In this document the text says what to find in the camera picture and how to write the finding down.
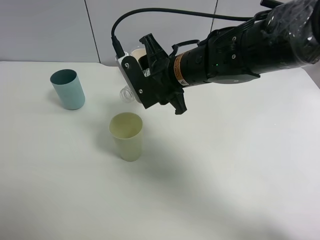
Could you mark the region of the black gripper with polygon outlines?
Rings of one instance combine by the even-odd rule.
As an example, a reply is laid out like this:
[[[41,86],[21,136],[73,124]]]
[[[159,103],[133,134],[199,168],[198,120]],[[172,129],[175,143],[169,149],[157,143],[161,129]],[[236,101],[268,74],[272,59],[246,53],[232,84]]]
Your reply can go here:
[[[147,104],[170,103],[176,115],[187,111],[184,91],[179,91],[171,74],[171,58],[156,41],[152,33],[143,36],[139,42],[144,45],[150,76],[147,77]]]

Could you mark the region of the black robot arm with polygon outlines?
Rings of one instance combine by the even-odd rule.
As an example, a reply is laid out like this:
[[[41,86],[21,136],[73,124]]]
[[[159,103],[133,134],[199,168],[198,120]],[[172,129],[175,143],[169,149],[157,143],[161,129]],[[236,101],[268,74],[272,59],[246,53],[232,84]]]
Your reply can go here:
[[[313,65],[320,60],[320,3],[292,0],[257,13],[238,26],[212,31],[195,48],[167,54],[151,34],[140,39],[147,61],[137,88],[145,108],[171,104],[177,115],[187,107],[184,88],[207,83],[239,84],[262,74]]]

